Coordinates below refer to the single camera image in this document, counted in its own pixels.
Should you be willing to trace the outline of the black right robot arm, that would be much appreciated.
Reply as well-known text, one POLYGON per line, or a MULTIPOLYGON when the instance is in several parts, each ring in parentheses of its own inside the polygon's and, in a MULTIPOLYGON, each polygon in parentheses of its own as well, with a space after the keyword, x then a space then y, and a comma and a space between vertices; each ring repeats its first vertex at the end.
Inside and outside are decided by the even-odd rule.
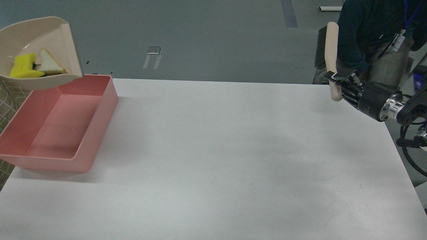
POLYGON ((340 96, 358 111, 378 122, 395 120, 401 127, 396 144, 409 164, 421 175, 426 175, 408 153, 408 148, 426 150, 426 88, 404 100, 401 91, 382 83, 360 82, 357 70, 344 74, 328 71, 324 76, 341 88, 340 96))

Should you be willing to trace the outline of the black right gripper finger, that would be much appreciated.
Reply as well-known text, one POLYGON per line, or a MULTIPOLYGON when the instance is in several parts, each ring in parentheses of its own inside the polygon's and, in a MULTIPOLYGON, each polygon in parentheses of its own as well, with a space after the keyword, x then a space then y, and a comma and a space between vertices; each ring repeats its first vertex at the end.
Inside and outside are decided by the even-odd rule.
POLYGON ((330 85, 333 83, 336 86, 339 87, 348 87, 349 81, 348 81, 348 74, 346 71, 341 72, 332 72, 328 71, 324 74, 324 85, 330 85))

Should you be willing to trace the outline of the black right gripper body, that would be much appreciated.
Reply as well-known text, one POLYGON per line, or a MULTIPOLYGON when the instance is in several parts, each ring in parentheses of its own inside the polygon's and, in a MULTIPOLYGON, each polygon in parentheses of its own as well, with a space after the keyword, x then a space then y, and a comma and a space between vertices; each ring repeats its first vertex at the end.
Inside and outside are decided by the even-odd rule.
POLYGON ((355 73, 343 78, 342 95, 355 109, 379 122, 394 119, 404 105, 401 91, 382 83, 362 83, 355 73))

